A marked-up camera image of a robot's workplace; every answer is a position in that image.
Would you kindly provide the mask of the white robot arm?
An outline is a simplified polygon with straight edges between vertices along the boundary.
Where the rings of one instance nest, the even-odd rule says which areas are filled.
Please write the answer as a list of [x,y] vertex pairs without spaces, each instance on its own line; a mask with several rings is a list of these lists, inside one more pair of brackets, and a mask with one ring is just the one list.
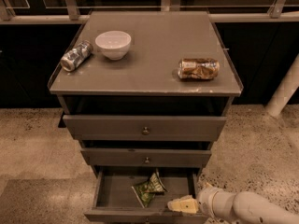
[[298,147],[279,115],[286,104],[231,106],[197,181],[198,211],[229,224],[299,224]]

